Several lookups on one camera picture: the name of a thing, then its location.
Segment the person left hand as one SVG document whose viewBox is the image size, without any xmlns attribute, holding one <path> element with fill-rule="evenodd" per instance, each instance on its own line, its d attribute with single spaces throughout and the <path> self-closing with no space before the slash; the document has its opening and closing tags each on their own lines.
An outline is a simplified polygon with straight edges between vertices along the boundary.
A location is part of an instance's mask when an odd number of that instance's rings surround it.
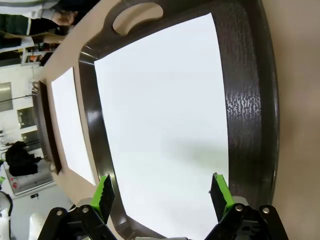
<svg viewBox="0 0 320 240">
<path fill-rule="evenodd" d="M 58 25 L 60 26 L 70 26 L 75 20 L 76 12 L 61 12 L 58 19 Z"/>
</svg>

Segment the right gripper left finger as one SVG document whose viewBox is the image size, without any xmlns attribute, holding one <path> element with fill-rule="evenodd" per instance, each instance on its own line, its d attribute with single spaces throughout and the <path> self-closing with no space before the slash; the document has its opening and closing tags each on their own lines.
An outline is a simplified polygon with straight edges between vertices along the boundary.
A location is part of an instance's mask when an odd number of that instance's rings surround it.
<svg viewBox="0 0 320 240">
<path fill-rule="evenodd" d="M 103 176 L 90 204 L 72 210 L 55 207 L 49 212 L 39 240 L 114 240 L 107 226 L 115 193 L 111 177 Z"/>
</svg>

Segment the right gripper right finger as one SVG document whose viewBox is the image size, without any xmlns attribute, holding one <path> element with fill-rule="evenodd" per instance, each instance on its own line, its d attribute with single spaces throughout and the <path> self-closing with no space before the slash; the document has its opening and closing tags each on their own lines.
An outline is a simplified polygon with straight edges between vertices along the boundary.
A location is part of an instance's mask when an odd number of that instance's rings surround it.
<svg viewBox="0 0 320 240">
<path fill-rule="evenodd" d="M 276 208 L 257 210 L 235 202 L 222 174 L 214 173 L 209 191 L 218 223 L 207 240 L 287 240 L 288 235 Z"/>
</svg>

